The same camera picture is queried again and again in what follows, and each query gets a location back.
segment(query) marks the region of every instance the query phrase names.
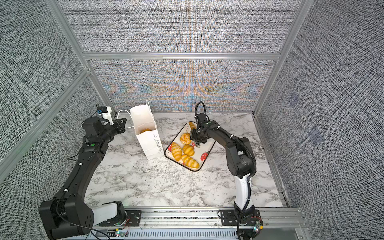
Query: white tray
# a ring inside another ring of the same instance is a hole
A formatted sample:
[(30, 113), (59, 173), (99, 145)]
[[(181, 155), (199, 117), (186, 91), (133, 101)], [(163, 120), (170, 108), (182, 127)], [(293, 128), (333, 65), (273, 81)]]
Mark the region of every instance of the white tray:
[(191, 156), (191, 158), (195, 159), (195, 160), (199, 163), (199, 167), (198, 167), (198, 168), (194, 168), (194, 167), (188, 167), (188, 166), (185, 166), (185, 165), (183, 164), (183, 160), (180, 159), (179, 161), (176, 161), (176, 159), (173, 157), (173, 155), (172, 155), (172, 153), (171, 153), (171, 151), (170, 151), (170, 146), (171, 146), (171, 144), (172, 144), (173, 142), (175, 142), (175, 143), (177, 143), (177, 144), (181, 147), (181, 149), (183, 149), (184, 144), (181, 143), (181, 141), (180, 141), (180, 137), (181, 137), (181, 135), (182, 135), (183, 133), (190, 133), (190, 132), (191, 132), (191, 128), (190, 128), (190, 126), (189, 126), (189, 124), (188, 124), (188, 122), (187, 122), (187, 123), (184, 125), (184, 127), (181, 129), (181, 131), (177, 134), (177, 136), (175, 137), (175, 139), (173, 139), (173, 141), (169, 144), (169, 146), (167, 147), (167, 149), (164, 151), (164, 155), (165, 155), (168, 159), (170, 159), (170, 160), (172, 160), (172, 161), (178, 163), (179, 165), (181, 165), (181, 166), (183, 166), (183, 167), (185, 167), (185, 168), (187, 168), (187, 169), (189, 169), (189, 170), (191, 170), (191, 171), (193, 171), (193, 172), (197, 172), (197, 171), (199, 171), (199, 170), (203, 167), (203, 164), (204, 164), (205, 161), (207, 160), (207, 157), (209, 156), (209, 153), (211, 152), (211, 150), (212, 150), (213, 146), (215, 145), (215, 142), (216, 142), (216, 141), (215, 141), (213, 138), (209, 138), (209, 139), (207, 140), (207, 143), (200, 144), (200, 148), (194, 146), (194, 142), (192, 142), (191, 145), (192, 145), (192, 146), (194, 147), (194, 149), (195, 149), (195, 154), (194, 154), (193, 156)]

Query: black mounting plate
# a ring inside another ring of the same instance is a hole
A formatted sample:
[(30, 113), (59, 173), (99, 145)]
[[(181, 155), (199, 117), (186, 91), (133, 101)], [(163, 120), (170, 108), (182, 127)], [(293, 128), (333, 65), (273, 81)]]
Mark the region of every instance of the black mounting plate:
[[(254, 216), (260, 216), (259, 210), (255, 209)], [(235, 218), (234, 210), (220, 210), (221, 224), (223, 226), (237, 226), (237, 220)], [(254, 226), (255, 220), (251, 219), (245, 226)]]
[[(141, 210), (125, 210), (125, 212), (127, 213), (127, 218), (130, 219), (128, 221), (128, 226), (129, 227), (138, 227), (140, 225), (140, 220), (141, 220)], [(107, 221), (99, 223), (99, 226), (120, 228), (120, 227), (123, 227), (124, 224), (122, 224), (121, 226), (116, 226), (112, 223), (109, 223), (107, 220)]]

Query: paper bag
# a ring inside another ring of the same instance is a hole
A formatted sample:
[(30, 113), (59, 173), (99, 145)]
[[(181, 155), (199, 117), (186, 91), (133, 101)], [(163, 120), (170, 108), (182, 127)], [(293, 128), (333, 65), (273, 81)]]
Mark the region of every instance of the paper bag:
[(157, 125), (149, 103), (147, 104), (146, 102), (145, 105), (133, 107), (129, 111), (133, 121), (135, 135), (147, 159), (150, 160), (155, 157), (164, 156), (163, 146), (161, 145), (159, 132), (157, 131)]

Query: marble tabletop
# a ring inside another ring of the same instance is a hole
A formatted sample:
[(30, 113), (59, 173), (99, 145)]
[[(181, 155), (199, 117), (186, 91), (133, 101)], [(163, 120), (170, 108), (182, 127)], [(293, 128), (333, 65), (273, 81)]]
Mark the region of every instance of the marble tabletop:
[[(128, 114), (120, 118), (132, 121)], [(163, 148), (172, 142), (193, 113), (154, 113)], [(252, 178), (256, 207), (282, 207), (271, 170), (265, 158), (252, 115), (210, 113), (210, 119), (238, 137), (247, 137), (257, 161)], [(89, 206), (121, 200), (124, 206), (229, 207), (235, 201), (234, 176), (227, 168), (224, 148), (216, 143), (198, 172), (159, 157), (147, 160), (133, 129), (115, 136), (104, 160), (95, 170), (85, 195)]]

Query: wall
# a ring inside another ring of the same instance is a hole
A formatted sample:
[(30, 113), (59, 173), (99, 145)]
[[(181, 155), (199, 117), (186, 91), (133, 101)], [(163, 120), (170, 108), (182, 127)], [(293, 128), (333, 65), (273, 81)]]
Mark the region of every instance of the wall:
[(383, 11), (315, 0), (257, 116), (315, 240), (384, 238)]
[[(279, 53), (301, 0), (59, 0), (85, 52)], [(97, 60), (118, 110), (252, 111), (273, 61)]]
[[(43, 0), (0, 3), (0, 161), (83, 70)], [(0, 239), (47, 239), (38, 207), (73, 168), (80, 122), (101, 103), (89, 79), (0, 183)]]

